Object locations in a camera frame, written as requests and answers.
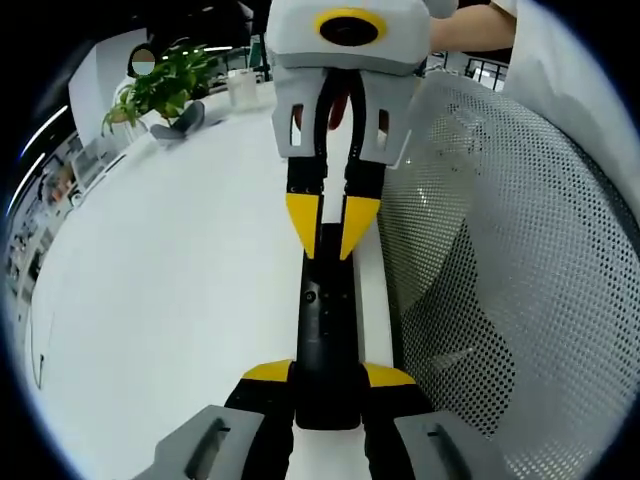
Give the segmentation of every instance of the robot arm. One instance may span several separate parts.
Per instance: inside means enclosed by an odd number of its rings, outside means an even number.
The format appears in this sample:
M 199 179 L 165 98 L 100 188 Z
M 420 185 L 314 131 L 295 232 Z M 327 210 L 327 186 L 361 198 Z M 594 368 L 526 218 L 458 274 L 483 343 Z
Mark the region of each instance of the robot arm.
M 354 116 L 345 171 L 340 260 L 367 231 L 380 207 L 384 172 L 395 167 L 411 137 L 413 71 L 429 54 L 430 9 L 439 17 L 457 0 L 275 0 L 267 44 L 274 55 L 277 107 L 273 126 L 288 159 L 286 203 L 310 259 L 316 254 L 327 175 L 327 118 L 348 91 Z M 292 142 L 294 111 L 302 111 L 301 141 Z M 385 125 L 385 140 L 379 130 Z

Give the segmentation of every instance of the gray gripper housing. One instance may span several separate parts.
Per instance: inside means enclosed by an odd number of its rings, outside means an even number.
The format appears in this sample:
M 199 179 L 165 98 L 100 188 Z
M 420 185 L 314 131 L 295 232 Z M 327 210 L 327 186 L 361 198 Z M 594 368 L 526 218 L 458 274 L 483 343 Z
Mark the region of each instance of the gray gripper housing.
M 365 136 L 360 154 L 361 160 L 397 165 L 400 155 L 411 136 L 409 105 L 419 79 L 413 76 L 387 75 L 362 70 L 366 99 Z M 314 155 L 313 132 L 318 97 L 327 70 L 324 68 L 284 68 L 273 71 L 277 106 L 272 123 L 282 158 L 312 157 Z M 302 105 L 302 128 L 299 145 L 291 142 L 293 107 Z M 384 145 L 378 141 L 380 111 L 389 116 L 389 130 Z
M 156 446 L 153 465 L 134 480 L 240 480 L 264 415 L 209 406 Z
M 500 450 L 451 412 L 395 419 L 416 480 L 511 480 Z

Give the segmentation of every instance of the white wall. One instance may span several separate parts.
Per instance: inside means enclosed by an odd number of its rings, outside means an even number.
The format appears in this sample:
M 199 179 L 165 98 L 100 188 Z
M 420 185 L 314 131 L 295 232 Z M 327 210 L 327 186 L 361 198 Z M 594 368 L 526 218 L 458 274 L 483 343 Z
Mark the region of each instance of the white wall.
M 94 46 L 69 82 L 71 112 L 83 146 L 101 134 L 116 87 L 127 74 L 131 50 L 144 43 L 146 29 L 109 38 Z

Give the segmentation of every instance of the white table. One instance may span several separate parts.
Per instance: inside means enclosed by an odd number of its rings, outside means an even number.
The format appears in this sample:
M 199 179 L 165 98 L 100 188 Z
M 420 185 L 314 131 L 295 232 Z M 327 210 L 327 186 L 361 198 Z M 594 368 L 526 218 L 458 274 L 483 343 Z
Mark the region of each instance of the white table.
M 243 372 L 295 356 L 302 247 L 269 120 L 273 86 L 258 88 L 264 108 L 175 148 L 138 139 L 47 255 L 32 304 L 33 354 L 46 357 L 42 390 L 28 380 L 86 478 L 133 477 L 160 439 L 204 406 L 224 404 Z M 205 104 L 215 115 L 228 93 Z M 350 131 L 347 115 L 330 136 L 330 169 L 346 158 Z M 341 188 L 341 172 L 329 181 Z M 376 225 L 355 263 L 365 358 L 391 365 Z M 361 429 L 296 429 L 295 439 L 288 478 L 370 478 Z

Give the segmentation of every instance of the ceiling light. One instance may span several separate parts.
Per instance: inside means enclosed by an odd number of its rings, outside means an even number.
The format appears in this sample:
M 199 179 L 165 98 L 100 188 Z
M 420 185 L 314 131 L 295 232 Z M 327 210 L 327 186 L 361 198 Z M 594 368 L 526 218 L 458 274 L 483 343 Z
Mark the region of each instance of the ceiling light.
M 20 194 L 20 191 L 22 190 L 22 187 L 24 187 L 24 184 L 27 183 L 27 180 L 29 180 L 29 177 L 31 176 L 33 171 L 38 167 L 38 165 L 40 165 L 42 160 L 44 160 L 44 152 L 41 153 L 40 156 L 38 157 L 38 159 L 33 163 L 33 165 L 31 165 L 31 168 L 29 169 L 27 174 L 24 176 L 24 178 L 20 182 L 20 185 L 18 185 L 18 188 L 16 188 L 16 192 L 13 194 L 13 197 L 11 198 L 11 201 L 9 202 L 9 206 L 7 207 L 7 213 L 5 213 L 5 216 L 9 215 L 9 212 L 11 211 L 11 207 L 13 206 L 13 202 L 15 202 L 16 198 L 18 198 L 18 195 Z
M 24 152 L 27 151 L 27 148 L 29 148 L 31 146 L 31 144 L 36 140 L 36 138 L 38 138 L 40 136 L 40 134 L 42 132 L 45 131 L 45 129 L 51 125 L 53 122 L 56 121 L 56 118 L 58 118 L 60 115 L 62 115 L 64 112 L 67 111 L 67 109 L 69 108 L 69 105 L 65 105 L 64 107 L 62 107 L 60 110 L 58 110 L 56 113 L 54 113 L 53 115 L 51 115 L 51 117 L 49 118 L 49 120 L 47 120 L 46 122 L 44 122 L 42 124 L 42 126 L 36 131 L 36 133 L 33 134 L 33 136 L 29 139 L 29 141 L 27 142 L 27 144 L 25 145 L 25 147 L 22 149 L 22 153 L 20 153 L 20 158 L 22 158 L 22 156 L 24 155 Z
M 233 47 L 207 47 L 204 49 L 205 52 L 221 52 L 223 50 L 231 50 Z

